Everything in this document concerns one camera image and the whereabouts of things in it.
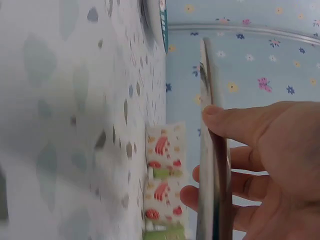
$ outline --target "blue wallpaper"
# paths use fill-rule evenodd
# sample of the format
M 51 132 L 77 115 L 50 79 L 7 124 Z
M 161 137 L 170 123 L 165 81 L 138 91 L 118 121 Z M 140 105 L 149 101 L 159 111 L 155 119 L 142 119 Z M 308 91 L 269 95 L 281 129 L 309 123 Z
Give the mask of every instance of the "blue wallpaper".
M 171 31 L 166 57 L 166 122 L 186 121 L 190 173 L 200 159 L 202 37 L 212 41 L 225 108 L 265 106 L 285 100 L 320 101 L 320 46 L 256 33 Z M 231 141 L 230 145 L 240 144 Z M 252 203 L 238 197 L 233 200 L 237 205 Z M 196 219 L 190 211 L 193 233 Z M 234 239 L 243 235 L 235 231 Z
M 318 37 L 320 2 L 316 0 L 174 0 L 167 1 L 168 21 L 268 26 Z

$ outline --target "phone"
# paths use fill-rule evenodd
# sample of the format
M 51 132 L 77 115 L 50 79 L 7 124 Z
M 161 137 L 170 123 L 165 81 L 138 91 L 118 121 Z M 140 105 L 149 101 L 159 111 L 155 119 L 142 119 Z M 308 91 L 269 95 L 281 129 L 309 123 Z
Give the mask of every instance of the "phone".
M 209 38 L 200 47 L 201 107 L 222 107 L 217 68 Z M 232 240 L 231 164 L 227 140 L 201 121 L 201 154 L 196 240 Z

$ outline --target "floral wallpaper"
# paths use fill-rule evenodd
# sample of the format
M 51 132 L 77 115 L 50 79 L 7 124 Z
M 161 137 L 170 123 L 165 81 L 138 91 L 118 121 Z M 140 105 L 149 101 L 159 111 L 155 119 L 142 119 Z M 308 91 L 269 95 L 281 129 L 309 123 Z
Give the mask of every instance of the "floral wallpaper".
M 171 31 L 169 37 L 166 121 L 186 122 L 187 170 L 190 173 L 200 159 L 201 38 L 209 37 L 212 42 L 224 108 L 258 107 L 278 101 L 320 101 L 318 45 L 236 31 Z M 230 145 L 236 147 L 240 143 L 230 141 Z M 238 205 L 250 203 L 238 197 L 233 201 Z M 196 214 L 190 211 L 193 233 L 196 219 Z M 234 231 L 235 240 L 243 236 L 242 232 Z
M 167 1 L 169 24 L 217 23 L 269 27 L 318 38 L 317 0 L 175 0 Z
M 136 0 L 0 0 L 0 239 L 140 240 L 165 53 Z

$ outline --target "metal strip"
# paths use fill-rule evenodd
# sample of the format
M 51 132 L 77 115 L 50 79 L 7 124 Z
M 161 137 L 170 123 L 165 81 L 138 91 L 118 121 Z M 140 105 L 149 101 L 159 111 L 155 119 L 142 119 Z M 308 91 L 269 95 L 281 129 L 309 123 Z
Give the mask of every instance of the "metal strip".
M 219 30 L 228 32 L 242 32 L 259 35 L 271 35 L 307 44 L 320 46 L 320 39 L 307 36 L 303 33 L 290 32 L 282 29 L 268 27 L 252 27 L 242 25 L 221 25 L 216 23 L 172 23 L 168 25 L 170 32 L 176 31 L 199 31 L 199 30 Z

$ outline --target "fingernail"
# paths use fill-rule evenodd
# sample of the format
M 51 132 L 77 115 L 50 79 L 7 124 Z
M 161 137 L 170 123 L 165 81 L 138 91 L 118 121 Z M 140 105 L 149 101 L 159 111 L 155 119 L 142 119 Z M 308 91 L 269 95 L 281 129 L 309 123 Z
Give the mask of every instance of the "fingernail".
M 222 107 L 218 107 L 216 105 L 209 105 L 204 108 L 203 114 L 212 116 L 212 115 L 216 115 L 217 113 L 223 110 L 224 109 Z

